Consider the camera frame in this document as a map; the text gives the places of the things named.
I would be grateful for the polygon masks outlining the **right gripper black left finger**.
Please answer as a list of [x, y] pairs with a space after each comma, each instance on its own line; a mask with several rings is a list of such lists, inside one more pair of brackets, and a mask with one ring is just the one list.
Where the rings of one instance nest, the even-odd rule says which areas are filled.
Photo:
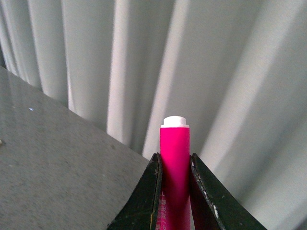
[[161, 155], [153, 154], [134, 191], [108, 230], [154, 230], [159, 210], [163, 167]]

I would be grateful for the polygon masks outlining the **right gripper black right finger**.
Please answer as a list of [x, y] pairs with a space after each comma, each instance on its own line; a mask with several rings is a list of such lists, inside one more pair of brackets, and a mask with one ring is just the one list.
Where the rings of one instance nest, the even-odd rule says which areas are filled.
[[190, 157], [189, 194], [197, 230], [264, 230], [197, 154]]

